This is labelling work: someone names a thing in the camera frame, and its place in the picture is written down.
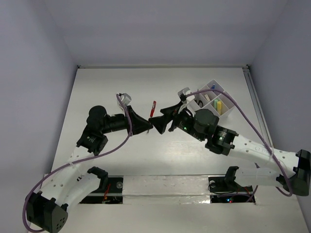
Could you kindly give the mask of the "black handled scissors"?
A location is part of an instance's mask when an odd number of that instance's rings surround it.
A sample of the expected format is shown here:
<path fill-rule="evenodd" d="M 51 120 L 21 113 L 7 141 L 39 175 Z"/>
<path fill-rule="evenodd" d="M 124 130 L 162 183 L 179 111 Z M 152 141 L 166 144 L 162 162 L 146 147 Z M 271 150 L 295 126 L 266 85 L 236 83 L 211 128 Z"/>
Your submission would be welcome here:
<path fill-rule="evenodd" d="M 201 99 L 200 99 L 199 97 L 197 97 L 197 98 L 195 99 L 195 101 L 196 101 L 197 105 L 198 105 L 200 108 L 202 108 L 202 107 L 204 106 L 203 102 L 201 101 Z"/>

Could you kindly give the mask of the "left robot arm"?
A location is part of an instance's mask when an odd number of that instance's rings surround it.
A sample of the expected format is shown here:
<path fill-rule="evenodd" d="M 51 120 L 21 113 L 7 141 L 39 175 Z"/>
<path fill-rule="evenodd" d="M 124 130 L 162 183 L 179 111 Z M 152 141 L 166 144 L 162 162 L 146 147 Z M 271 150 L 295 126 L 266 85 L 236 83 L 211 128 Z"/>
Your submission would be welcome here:
<path fill-rule="evenodd" d="M 32 223 L 38 232 L 59 232 L 65 225 L 69 211 L 93 191 L 108 187 L 108 172 L 92 166 L 93 159 L 102 155 L 108 143 L 107 133 L 127 131 L 127 136 L 152 129 L 152 124 L 136 114 L 128 105 L 123 114 L 110 116 L 103 106 L 90 109 L 86 127 L 76 143 L 67 163 L 39 182 L 38 192 L 27 195 L 23 207 L 24 223 Z"/>

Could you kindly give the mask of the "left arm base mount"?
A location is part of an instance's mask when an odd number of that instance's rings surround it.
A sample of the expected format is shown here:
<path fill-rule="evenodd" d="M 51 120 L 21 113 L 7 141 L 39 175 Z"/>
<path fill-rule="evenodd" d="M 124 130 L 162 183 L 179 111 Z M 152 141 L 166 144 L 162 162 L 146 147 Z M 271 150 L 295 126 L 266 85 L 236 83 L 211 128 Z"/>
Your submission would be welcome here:
<path fill-rule="evenodd" d="M 80 204 L 123 204 L 123 176 L 109 177 L 108 172 L 95 166 L 88 173 L 95 174 L 100 179 L 100 184 Z"/>

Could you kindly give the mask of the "clear green tube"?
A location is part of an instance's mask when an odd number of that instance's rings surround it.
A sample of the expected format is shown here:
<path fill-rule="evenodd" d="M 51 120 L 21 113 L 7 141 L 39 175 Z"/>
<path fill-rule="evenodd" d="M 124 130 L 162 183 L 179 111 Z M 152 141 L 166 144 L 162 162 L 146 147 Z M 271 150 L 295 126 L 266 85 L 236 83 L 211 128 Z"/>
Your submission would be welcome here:
<path fill-rule="evenodd" d="M 214 107 L 215 109 L 217 109 L 217 104 L 218 104 L 218 100 L 214 100 L 214 102 L 213 102 L 213 107 Z"/>

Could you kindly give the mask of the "red pen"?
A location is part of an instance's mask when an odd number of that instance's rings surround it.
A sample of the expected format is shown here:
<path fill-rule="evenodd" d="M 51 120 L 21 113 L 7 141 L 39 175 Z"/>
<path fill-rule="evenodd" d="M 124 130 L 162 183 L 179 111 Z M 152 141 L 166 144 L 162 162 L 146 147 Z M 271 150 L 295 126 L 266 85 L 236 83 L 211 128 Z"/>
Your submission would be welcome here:
<path fill-rule="evenodd" d="M 152 117 L 153 117 L 154 112 L 155 112 L 155 109 L 156 109 L 156 101 L 154 100 L 154 101 L 153 101 L 152 108 L 151 108 L 151 111 L 150 111 L 150 116 L 149 116 L 149 118 L 152 118 Z"/>

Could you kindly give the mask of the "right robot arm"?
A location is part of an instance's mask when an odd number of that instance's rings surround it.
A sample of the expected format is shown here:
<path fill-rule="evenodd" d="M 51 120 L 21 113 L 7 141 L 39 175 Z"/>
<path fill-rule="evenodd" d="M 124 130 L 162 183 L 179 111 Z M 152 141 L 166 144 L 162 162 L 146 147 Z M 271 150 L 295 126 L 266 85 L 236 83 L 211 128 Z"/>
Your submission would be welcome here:
<path fill-rule="evenodd" d="M 176 128 L 195 139 L 206 142 L 205 147 L 215 154 L 248 160 L 257 168 L 228 168 L 223 179 L 228 190 L 239 186 L 263 185 L 282 187 L 297 196 L 308 196 L 311 183 L 311 154 L 307 150 L 288 152 L 272 149 L 218 124 L 219 118 L 209 109 L 191 114 L 181 103 L 161 110 L 162 115 L 151 117 L 150 123 L 160 134 Z"/>

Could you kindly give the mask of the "silver taped rail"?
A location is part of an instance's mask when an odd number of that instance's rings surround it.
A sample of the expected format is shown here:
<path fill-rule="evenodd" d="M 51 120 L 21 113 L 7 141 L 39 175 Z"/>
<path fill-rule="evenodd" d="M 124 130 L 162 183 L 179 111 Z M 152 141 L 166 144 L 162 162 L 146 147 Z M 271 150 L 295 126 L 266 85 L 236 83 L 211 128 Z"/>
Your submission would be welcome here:
<path fill-rule="evenodd" d="M 123 204 L 209 204 L 208 176 L 125 176 Z"/>

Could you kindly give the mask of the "yellow white glue stick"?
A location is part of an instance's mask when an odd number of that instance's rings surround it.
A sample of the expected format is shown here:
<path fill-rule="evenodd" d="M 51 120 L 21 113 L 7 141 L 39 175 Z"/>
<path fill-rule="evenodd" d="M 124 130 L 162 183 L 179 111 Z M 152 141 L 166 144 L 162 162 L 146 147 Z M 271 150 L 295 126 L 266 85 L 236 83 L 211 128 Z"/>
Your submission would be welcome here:
<path fill-rule="evenodd" d="M 221 116 L 222 115 L 222 102 L 217 102 L 217 113 Z"/>

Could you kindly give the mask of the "white divided organizer tray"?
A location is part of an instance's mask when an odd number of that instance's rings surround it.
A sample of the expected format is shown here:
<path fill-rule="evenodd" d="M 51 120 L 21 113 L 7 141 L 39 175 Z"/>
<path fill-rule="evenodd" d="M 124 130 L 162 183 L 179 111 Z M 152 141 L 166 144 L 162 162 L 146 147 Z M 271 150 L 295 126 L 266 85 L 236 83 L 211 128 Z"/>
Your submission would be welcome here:
<path fill-rule="evenodd" d="M 201 90 L 204 92 L 194 95 L 194 100 L 189 103 L 192 111 L 208 109 L 222 119 L 228 117 L 235 108 L 234 103 L 227 97 L 230 95 L 216 80 L 211 80 L 198 89 L 198 91 Z"/>

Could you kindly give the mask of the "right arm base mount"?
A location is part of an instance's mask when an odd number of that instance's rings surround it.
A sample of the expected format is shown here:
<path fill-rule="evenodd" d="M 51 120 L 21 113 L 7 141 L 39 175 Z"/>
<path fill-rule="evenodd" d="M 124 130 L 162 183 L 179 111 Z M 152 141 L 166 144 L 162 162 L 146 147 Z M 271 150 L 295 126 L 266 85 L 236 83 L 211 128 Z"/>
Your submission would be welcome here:
<path fill-rule="evenodd" d="M 236 183 L 238 166 L 230 166 L 225 175 L 208 178 L 211 203 L 256 203 L 252 186 Z"/>

